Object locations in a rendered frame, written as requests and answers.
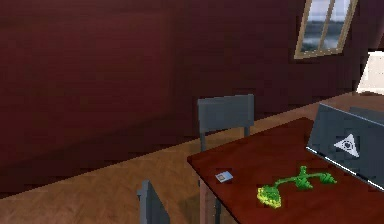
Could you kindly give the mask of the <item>grey laptop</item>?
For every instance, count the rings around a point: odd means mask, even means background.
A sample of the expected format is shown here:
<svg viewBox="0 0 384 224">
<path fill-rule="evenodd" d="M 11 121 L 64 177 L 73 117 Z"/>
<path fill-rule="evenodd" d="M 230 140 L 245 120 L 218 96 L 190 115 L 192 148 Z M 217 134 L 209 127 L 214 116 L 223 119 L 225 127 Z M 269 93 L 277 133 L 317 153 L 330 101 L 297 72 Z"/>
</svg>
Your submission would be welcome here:
<svg viewBox="0 0 384 224">
<path fill-rule="evenodd" d="M 384 192 L 384 112 L 320 103 L 306 148 Z"/>
</svg>

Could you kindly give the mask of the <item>grey chair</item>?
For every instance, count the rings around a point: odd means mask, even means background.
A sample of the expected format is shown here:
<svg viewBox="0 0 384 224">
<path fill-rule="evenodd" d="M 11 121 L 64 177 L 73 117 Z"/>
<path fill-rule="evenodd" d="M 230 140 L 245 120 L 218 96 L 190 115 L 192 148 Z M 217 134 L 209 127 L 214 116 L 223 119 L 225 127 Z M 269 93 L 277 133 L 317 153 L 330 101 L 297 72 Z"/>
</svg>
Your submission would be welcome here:
<svg viewBox="0 0 384 224">
<path fill-rule="evenodd" d="M 239 128 L 250 135 L 254 125 L 254 95 L 234 95 L 197 100 L 200 150 L 206 150 L 208 132 Z"/>
<path fill-rule="evenodd" d="M 137 191 L 140 224 L 170 224 L 170 217 L 149 180 Z"/>
</svg>

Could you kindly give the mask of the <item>tan framed window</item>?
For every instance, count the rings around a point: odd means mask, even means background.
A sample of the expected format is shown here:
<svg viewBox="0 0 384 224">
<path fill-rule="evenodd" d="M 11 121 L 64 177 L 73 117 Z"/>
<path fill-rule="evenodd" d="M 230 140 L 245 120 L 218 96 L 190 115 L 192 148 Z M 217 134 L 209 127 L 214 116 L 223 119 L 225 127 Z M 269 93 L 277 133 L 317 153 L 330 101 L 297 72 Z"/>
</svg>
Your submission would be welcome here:
<svg viewBox="0 0 384 224">
<path fill-rule="evenodd" d="M 295 59 L 340 54 L 359 0 L 306 0 Z"/>
</svg>

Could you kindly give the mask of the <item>dark red wooden table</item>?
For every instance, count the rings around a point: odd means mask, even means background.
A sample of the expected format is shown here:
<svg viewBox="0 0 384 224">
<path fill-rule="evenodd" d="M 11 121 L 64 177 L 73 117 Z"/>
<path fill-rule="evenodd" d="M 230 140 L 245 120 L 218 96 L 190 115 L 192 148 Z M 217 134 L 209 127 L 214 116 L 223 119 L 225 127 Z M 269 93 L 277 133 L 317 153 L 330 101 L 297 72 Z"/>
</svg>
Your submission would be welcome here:
<svg viewBox="0 0 384 224">
<path fill-rule="evenodd" d="M 313 122 L 300 118 L 187 158 L 202 181 L 239 224 L 384 224 L 384 192 L 363 183 L 306 150 Z M 328 172 L 336 184 L 310 180 L 301 191 L 294 183 L 279 186 L 282 206 L 262 205 L 257 189 L 278 179 Z M 229 171 L 220 183 L 215 175 Z"/>
</svg>

